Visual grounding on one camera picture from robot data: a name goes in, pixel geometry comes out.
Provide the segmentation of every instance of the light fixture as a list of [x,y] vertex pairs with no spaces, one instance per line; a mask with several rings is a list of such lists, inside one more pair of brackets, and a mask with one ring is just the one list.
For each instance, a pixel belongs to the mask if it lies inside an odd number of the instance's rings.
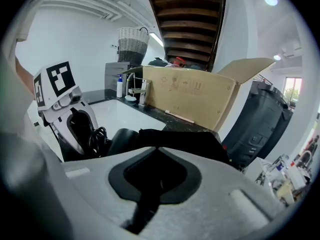
[[155,33],[150,33],[150,36],[152,36],[162,47],[164,47],[164,43]]
[[278,4],[278,0],[264,0],[270,6],[276,6]]
[[273,58],[276,60],[276,61],[280,61],[281,60],[281,57],[279,55],[274,55]]

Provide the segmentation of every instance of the handle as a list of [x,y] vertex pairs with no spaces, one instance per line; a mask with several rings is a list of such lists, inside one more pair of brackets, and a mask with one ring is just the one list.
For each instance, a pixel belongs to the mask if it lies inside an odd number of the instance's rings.
[[141,31],[142,29],[145,29],[146,30],[146,34],[149,36],[149,31],[148,31],[148,29],[146,28],[146,27],[142,27],[142,28],[140,28],[139,30]]

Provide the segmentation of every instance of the laundry basket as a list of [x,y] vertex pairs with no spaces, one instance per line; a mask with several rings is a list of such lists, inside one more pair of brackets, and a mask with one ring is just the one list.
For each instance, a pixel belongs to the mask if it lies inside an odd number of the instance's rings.
[[141,65],[148,48],[149,33],[145,27],[122,27],[118,29],[118,62]]

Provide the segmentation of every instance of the kitchen counter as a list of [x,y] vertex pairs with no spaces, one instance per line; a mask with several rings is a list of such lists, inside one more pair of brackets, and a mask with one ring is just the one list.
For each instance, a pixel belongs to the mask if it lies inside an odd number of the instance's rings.
[[181,120],[175,116],[166,114],[163,110],[155,108],[153,106],[147,105],[143,109],[139,108],[139,101],[131,102],[127,101],[124,97],[117,98],[117,92],[112,89],[102,89],[102,90],[93,90],[82,93],[84,101],[89,105],[117,100],[120,101],[154,119],[157,119],[165,123],[163,131],[175,131],[175,132],[211,132],[214,137],[221,143],[220,137],[217,132],[204,128],[195,123],[190,123],[184,120]]

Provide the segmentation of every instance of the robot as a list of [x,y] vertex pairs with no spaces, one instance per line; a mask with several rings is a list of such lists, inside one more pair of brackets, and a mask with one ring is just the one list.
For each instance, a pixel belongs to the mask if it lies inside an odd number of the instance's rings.
[[58,131],[63,157],[85,158],[88,139],[98,124],[94,111],[82,99],[69,61],[42,67],[33,83],[39,116],[44,126]]

